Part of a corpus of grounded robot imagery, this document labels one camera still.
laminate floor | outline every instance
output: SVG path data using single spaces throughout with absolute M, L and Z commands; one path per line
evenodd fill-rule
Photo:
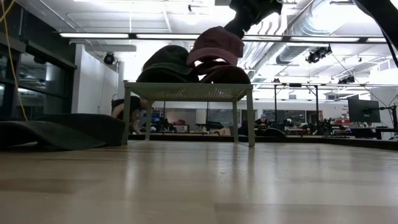
M 2 224 L 396 224 L 398 152 L 130 142 L 0 152 Z

shelf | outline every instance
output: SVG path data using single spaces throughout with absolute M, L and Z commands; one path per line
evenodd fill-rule
M 234 102 L 241 100 L 252 85 L 203 83 L 133 83 L 125 82 L 141 98 L 153 101 Z

monitor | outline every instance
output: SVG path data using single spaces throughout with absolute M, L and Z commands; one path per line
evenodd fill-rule
M 348 99 L 348 110 L 351 122 L 381 122 L 378 101 Z

yellow cable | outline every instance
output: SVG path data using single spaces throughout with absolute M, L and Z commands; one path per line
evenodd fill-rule
M 8 45 L 8 54 L 11 60 L 11 70 L 12 70 L 12 75 L 14 76 L 14 81 L 15 81 L 15 88 L 17 90 L 17 95 L 18 95 L 18 99 L 19 99 L 19 103 L 21 104 L 21 109 L 22 109 L 22 114 L 24 115 L 24 118 L 26 121 L 28 121 L 26 113 L 25 113 L 25 108 L 24 105 L 22 104 L 22 99 L 21 99 L 21 95 L 18 92 L 18 81 L 17 81 L 17 75 L 15 72 L 15 68 L 14 68 L 14 63 L 12 61 L 12 54 L 11 54 L 11 45 L 10 45 L 10 40 L 9 40 L 9 36 L 8 36 L 8 26 L 7 26 L 7 19 L 6 16 L 8 14 L 8 12 L 10 11 L 12 5 L 14 4 L 15 0 L 13 0 L 10 4 L 10 6 L 8 7 L 8 9 L 5 9 L 5 5 L 4 5 L 4 0 L 2 1 L 2 17 L 0 18 L 0 23 L 2 22 L 2 20 L 4 20 L 4 28 L 6 30 L 6 39 L 7 39 L 7 45 Z

black mat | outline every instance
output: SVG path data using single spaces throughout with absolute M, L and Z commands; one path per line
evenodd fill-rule
M 48 121 L 2 121 L 0 138 L 0 149 L 30 142 L 48 144 L 61 150 L 90 149 L 106 145 L 104 141 Z
M 38 118 L 37 121 L 50 121 L 73 128 L 107 146 L 121 146 L 124 122 L 103 114 L 52 114 Z

